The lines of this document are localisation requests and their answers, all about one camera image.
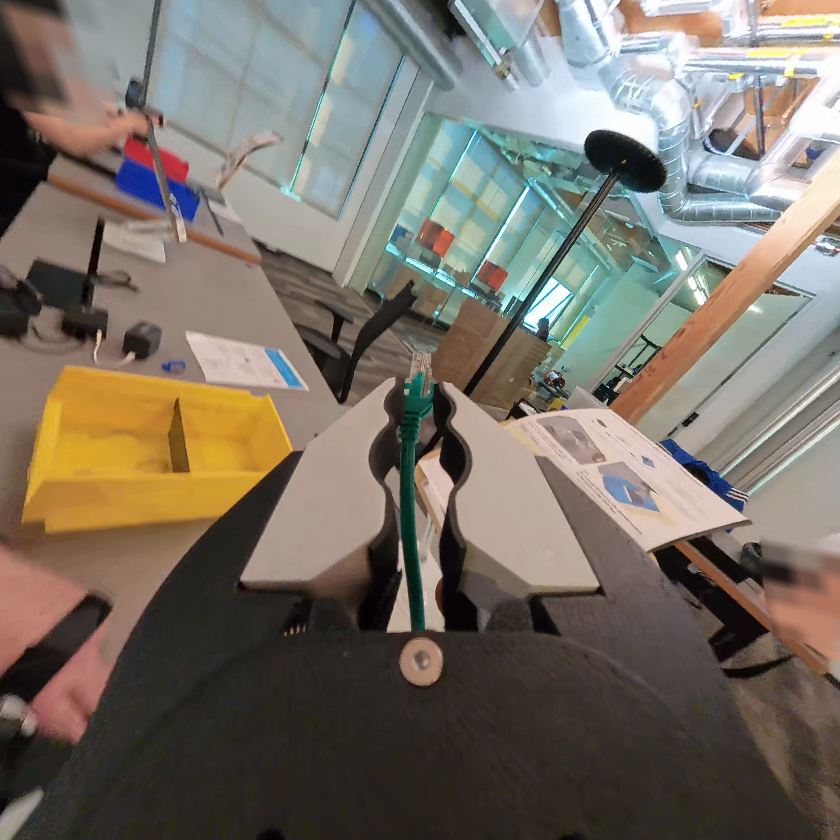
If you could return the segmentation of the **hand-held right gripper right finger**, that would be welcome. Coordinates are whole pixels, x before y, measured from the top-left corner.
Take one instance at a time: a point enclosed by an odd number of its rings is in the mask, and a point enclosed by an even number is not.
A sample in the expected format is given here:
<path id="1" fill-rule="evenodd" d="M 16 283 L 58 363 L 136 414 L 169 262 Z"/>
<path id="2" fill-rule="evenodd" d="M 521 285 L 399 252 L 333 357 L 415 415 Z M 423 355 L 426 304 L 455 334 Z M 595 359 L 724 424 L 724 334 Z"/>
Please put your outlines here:
<path id="1" fill-rule="evenodd" d="M 434 397 L 438 463 L 451 480 L 438 557 L 447 631 L 475 631 L 496 608 L 601 588 L 540 464 L 456 386 Z"/>

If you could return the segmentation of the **another person's forearm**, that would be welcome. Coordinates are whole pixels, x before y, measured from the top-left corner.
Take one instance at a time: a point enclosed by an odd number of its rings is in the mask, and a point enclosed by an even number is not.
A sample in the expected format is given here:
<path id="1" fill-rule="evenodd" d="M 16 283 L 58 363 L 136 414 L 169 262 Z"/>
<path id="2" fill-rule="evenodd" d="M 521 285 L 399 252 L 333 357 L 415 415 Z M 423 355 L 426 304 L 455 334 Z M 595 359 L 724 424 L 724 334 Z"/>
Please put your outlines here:
<path id="1" fill-rule="evenodd" d="M 80 125 L 35 112 L 22 112 L 30 129 L 59 151 L 88 156 L 116 147 L 129 137 L 144 137 L 149 121 L 138 112 L 108 112 L 106 122 Z"/>

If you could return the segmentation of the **person's left hand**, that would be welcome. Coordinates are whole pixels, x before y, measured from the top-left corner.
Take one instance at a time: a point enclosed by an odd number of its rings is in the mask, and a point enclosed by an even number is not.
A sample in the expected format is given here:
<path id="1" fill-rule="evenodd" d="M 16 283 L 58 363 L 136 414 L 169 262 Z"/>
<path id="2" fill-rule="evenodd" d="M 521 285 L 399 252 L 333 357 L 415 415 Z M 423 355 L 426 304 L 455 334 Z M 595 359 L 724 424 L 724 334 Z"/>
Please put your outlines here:
<path id="1" fill-rule="evenodd" d="M 112 667 L 102 656 L 110 605 L 1 548 L 2 695 L 35 714 L 38 733 L 83 737 Z"/>

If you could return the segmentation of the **printed instruction sheet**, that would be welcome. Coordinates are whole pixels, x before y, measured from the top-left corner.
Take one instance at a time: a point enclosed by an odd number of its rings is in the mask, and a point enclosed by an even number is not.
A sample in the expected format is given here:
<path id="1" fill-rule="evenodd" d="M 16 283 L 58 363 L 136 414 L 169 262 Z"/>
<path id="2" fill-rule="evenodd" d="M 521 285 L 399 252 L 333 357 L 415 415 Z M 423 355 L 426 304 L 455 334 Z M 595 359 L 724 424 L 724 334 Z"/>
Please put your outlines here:
<path id="1" fill-rule="evenodd" d="M 547 480 L 570 485 L 642 550 L 751 525 L 610 409 L 563 409 L 504 428 L 534 454 Z"/>

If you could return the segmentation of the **yellow plastic bin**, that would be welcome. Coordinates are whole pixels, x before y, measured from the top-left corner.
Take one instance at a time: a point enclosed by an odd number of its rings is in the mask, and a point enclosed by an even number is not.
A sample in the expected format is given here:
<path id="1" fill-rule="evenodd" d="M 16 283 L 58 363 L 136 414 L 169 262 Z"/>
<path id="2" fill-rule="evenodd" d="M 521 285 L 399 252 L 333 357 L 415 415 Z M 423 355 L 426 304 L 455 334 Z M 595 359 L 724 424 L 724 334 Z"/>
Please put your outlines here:
<path id="1" fill-rule="evenodd" d="M 45 399 L 20 522 L 60 533 L 217 519 L 291 451 L 268 395 L 69 365 Z"/>

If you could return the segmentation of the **black office chair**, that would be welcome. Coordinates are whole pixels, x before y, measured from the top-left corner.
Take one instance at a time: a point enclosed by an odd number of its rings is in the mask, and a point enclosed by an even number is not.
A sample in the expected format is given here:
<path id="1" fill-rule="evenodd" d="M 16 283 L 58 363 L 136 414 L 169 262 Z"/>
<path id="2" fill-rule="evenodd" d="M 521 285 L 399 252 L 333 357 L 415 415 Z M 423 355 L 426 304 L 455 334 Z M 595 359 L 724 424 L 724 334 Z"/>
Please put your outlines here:
<path id="1" fill-rule="evenodd" d="M 409 280 L 393 297 L 386 299 L 379 310 L 361 327 L 352 352 L 345 351 L 339 342 L 343 326 L 352 323 L 354 316 L 337 304 L 318 301 L 318 305 L 332 314 L 330 336 L 303 324 L 295 324 L 299 337 L 339 404 L 344 404 L 353 383 L 354 373 L 364 353 L 386 330 L 408 313 L 417 299 L 414 280 Z"/>

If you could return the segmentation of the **cardboard box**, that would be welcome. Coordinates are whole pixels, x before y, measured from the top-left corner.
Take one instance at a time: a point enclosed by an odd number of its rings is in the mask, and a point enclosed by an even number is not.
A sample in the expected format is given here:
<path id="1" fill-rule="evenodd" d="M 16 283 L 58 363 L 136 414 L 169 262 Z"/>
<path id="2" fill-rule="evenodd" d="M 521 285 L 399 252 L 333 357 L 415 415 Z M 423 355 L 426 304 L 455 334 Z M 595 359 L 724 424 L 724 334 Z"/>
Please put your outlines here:
<path id="1" fill-rule="evenodd" d="M 432 376 L 466 391 L 466 385 L 508 324 L 475 299 L 463 302 L 458 315 L 432 356 Z M 471 394 L 484 406 L 508 410 L 532 390 L 532 371 L 548 357 L 551 346 L 518 328 Z"/>

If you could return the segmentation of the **black power adapter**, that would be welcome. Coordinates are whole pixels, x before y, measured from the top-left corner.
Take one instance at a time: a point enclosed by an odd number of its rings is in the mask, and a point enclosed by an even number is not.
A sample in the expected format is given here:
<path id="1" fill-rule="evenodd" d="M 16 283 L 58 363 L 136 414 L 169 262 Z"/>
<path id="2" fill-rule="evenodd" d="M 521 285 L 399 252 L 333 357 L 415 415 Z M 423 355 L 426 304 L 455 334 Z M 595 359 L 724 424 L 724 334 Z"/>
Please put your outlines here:
<path id="1" fill-rule="evenodd" d="M 131 361 L 145 361 L 160 348 L 162 329 L 148 321 L 136 322 L 123 335 L 122 353 Z"/>

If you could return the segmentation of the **black pole with round top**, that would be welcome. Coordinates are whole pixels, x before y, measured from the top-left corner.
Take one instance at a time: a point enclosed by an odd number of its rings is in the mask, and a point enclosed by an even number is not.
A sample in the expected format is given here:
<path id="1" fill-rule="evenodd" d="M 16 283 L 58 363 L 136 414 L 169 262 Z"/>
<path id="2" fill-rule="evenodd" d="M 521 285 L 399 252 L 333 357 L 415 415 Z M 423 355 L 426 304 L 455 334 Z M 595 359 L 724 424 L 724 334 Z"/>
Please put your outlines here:
<path id="1" fill-rule="evenodd" d="M 533 283 L 509 324 L 476 368 L 464 388 L 467 396 L 472 396 L 514 333 L 522 326 L 540 292 L 571 252 L 614 186 L 619 183 L 633 193 L 647 194 L 656 193 L 665 183 L 666 168 L 659 156 L 643 143 L 623 133 L 607 129 L 589 133 L 584 141 L 584 155 L 586 160 L 602 175 L 602 181 L 588 203 L 579 212 L 570 232 L 554 252 L 539 278 Z"/>

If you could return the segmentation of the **wooden beam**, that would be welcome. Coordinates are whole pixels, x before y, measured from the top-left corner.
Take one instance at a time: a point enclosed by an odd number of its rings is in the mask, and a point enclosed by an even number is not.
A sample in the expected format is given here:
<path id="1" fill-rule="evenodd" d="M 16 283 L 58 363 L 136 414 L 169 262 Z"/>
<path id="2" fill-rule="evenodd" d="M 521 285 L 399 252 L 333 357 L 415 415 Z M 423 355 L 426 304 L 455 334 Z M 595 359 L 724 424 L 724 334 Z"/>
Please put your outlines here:
<path id="1" fill-rule="evenodd" d="M 838 212 L 836 152 L 813 176 L 803 195 L 783 212 L 707 302 L 617 397 L 612 410 L 631 425 L 637 425 L 816 238 L 825 233 Z"/>

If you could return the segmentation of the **white papers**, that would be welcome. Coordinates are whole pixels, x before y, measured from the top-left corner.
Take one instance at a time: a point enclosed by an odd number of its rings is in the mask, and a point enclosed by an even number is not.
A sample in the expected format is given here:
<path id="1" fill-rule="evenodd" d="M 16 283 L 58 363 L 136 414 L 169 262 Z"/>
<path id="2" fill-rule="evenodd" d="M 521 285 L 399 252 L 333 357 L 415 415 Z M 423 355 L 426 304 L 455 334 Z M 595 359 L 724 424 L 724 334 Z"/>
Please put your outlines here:
<path id="1" fill-rule="evenodd" d="M 166 262 L 165 241 L 171 232 L 162 221 L 108 221 L 103 225 L 102 242 L 121 253 L 163 265 Z"/>

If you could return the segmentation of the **black device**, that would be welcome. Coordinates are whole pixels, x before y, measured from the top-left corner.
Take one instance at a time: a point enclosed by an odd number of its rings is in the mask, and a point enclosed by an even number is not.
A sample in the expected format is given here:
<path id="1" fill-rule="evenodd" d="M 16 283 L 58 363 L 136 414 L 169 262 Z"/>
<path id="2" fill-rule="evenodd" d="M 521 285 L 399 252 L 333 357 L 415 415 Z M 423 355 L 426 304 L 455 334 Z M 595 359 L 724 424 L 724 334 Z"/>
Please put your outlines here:
<path id="1" fill-rule="evenodd" d="M 43 306 L 41 292 L 29 280 L 1 266 L 1 338 L 19 340 L 28 335 Z"/>

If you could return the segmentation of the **grey metal rod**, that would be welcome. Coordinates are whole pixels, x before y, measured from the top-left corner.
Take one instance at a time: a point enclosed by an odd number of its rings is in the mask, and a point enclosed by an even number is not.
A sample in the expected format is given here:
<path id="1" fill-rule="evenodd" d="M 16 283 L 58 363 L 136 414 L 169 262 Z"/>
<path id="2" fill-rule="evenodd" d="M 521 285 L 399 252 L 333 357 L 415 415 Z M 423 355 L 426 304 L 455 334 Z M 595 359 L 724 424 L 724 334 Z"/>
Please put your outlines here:
<path id="1" fill-rule="evenodd" d="M 155 135 L 156 127 L 160 125 L 160 119 L 158 116 L 153 115 L 153 111 L 148 104 L 151 74 L 159 33 L 162 6 L 162 1 L 153 1 L 150 19 L 150 32 L 143 63 L 143 74 L 140 78 L 132 77 L 129 80 L 124 101 L 128 110 L 138 112 L 146 122 L 146 142 L 149 145 L 152 154 L 153 168 L 156 173 L 157 182 L 160 186 L 165 215 L 167 216 L 174 241 L 178 244 L 184 244 L 186 242 L 186 226 L 181 212 L 175 204 L 175 199 L 170 193 L 170 188 L 167 183 L 167 175 L 165 173 L 160 148 Z"/>

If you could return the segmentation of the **blue plastic bin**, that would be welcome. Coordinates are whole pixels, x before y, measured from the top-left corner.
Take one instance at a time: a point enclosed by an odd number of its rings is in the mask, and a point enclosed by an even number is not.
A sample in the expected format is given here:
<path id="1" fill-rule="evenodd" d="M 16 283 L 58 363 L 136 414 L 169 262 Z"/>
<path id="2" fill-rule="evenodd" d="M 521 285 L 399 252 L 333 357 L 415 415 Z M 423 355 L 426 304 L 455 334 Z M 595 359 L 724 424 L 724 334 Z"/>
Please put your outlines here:
<path id="1" fill-rule="evenodd" d="M 142 163 L 123 158 L 114 178 L 115 185 L 122 192 L 141 201 L 165 208 L 155 170 Z M 201 202 L 199 193 L 187 182 L 167 178 L 171 196 L 187 223 L 195 219 Z"/>

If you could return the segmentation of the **silver air duct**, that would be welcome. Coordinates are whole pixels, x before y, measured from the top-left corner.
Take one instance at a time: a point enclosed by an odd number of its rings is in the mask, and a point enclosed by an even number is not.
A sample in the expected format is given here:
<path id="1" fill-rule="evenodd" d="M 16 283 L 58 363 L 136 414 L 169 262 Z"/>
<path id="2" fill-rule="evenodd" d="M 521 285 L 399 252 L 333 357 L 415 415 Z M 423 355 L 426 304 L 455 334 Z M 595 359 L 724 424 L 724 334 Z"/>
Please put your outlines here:
<path id="1" fill-rule="evenodd" d="M 658 201 L 675 221 L 772 223 L 838 157 L 838 6 L 773 15 L 761 2 L 633 2 L 645 24 L 681 28 L 630 31 L 620 2 L 555 4 L 573 77 L 654 125 L 666 172 Z M 716 118 L 749 91 L 767 91 L 768 110 L 774 92 L 793 92 L 756 161 L 734 151 L 759 127 L 759 106 L 728 147 L 711 148 Z"/>

